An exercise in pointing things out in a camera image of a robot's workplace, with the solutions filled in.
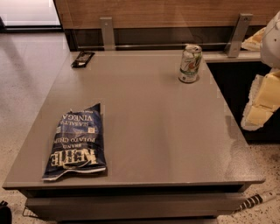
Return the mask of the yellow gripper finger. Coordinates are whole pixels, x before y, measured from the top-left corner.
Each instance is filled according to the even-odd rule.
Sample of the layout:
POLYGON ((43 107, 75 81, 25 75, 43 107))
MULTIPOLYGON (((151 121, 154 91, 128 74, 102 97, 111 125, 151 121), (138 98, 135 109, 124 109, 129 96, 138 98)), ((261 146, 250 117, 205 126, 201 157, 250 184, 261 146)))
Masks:
POLYGON ((242 114, 241 127, 248 131, 258 130, 263 127, 272 115, 272 112, 264 108, 247 105, 242 114))
POLYGON ((253 104, 267 110, 277 110, 280 107, 280 71, 264 76, 253 104))

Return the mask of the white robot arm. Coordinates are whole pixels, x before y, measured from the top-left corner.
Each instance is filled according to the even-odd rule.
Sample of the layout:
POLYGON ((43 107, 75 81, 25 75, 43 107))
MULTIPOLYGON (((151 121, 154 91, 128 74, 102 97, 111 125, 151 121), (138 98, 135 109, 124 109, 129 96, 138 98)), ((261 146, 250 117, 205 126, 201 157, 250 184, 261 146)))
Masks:
POLYGON ((256 33, 252 40, 252 46, 260 41, 261 62, 271 70, 264 76, 257 74, 252 81, 241 119, 241 127, 249 131, 260 129, 280 108, 280 11, 262 36, 256 33))

